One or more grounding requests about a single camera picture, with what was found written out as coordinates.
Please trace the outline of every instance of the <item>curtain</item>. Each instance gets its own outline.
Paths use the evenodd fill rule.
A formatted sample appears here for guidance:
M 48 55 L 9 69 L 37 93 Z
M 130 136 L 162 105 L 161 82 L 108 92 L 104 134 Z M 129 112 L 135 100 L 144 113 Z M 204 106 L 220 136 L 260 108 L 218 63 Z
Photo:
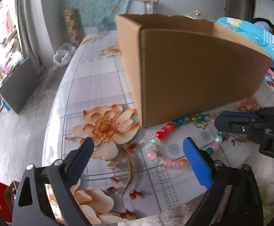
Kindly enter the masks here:
M 17 16 L 17 30 L 24 57 L 29 57 L 40 74 L 44 66 L 37 52 L 36 31 L 31 16 L 30 0 L 15 0 L 15 12 Z

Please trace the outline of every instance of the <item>bead necklace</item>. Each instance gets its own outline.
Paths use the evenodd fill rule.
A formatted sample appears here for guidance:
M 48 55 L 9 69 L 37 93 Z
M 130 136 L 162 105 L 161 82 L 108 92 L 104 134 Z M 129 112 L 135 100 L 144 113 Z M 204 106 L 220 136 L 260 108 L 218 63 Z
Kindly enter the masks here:
M 161 156 L 158 156 L 156 152 L 156 146 L 160 144 L 160 140 L 165 139 L 168 134 L 170 134 L 175 128 L 179 126 L 194 122 L 195 127 L 205 129 L 208 126 L 209 121 L 214 121 L 216 118 L 217 114 L 198 114 L 193 116 L 181 117 L 168 123 L 165 127 L 162 127 L 160 131 L 156 132 L 155 137 L 152 138 L 150 142 L 143 148 L 147 154 L 148 159 L 151 161 L 157 161 L 159 165 L 163 165 L 165 168 L 178 168 L 189 166 L 189 162 L 185 158 L 181 160 L 171 160 L 163 159 Z M 218 136 L 215 138 L 214 142 L 210 145 L 210 147 L 206 149 L 206 152 L 210 155 L 219 149 L 219 144 L 223 141 L 222 136 L 224 135 L 224 133 L 218 132 L 217 134 Z

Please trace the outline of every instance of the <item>clothes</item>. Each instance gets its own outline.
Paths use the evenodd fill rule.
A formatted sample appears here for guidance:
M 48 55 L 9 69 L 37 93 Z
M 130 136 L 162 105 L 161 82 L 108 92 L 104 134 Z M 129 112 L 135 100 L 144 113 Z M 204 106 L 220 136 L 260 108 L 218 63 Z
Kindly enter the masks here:
M 273 59 L 271 68 L 274 68 L 274 36 L 265 29 L 248 21 L 233 18 L 219 18 L 216 23 L 230 28 L 259 45 Z
M 9 9 L 1 8 L 0 10 L 2 15 L 2 24 L 5 27 L 5 33 L 6 35 L 9 35 L 9 33 L 12 32 L 14 28 Z

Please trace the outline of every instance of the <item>plastic bag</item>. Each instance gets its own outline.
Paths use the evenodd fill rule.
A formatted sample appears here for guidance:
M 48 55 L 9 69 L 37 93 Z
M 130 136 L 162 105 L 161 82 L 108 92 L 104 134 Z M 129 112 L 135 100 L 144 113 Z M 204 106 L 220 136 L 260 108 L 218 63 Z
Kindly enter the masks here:
M 64 43 L 53 56 L 53 63 L 58 67 L 69 64 L 76 50 L 77 48 L 72 44 Z

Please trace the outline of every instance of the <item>cardboard box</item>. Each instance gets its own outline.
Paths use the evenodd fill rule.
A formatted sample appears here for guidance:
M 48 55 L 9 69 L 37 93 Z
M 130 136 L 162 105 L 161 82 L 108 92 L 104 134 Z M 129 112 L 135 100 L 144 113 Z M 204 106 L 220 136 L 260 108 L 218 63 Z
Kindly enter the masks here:
M 272 61 L 252 41 L 203 19 L 117 15 L 116 26 L 144 127 L 254 94 Z
M 13 191 L 18 191 L 20 183 L 17 181 L 12 181 L 11 184 L 7 187 L 7 189 L 5 190 L 3 196 L 5 199 L 5 202 L 7 204 L 7 207 L 9 209 L 9 211 L 12 213 L 13 211 L 13 205 L 14 205 L 14 199 L 12 196 Z

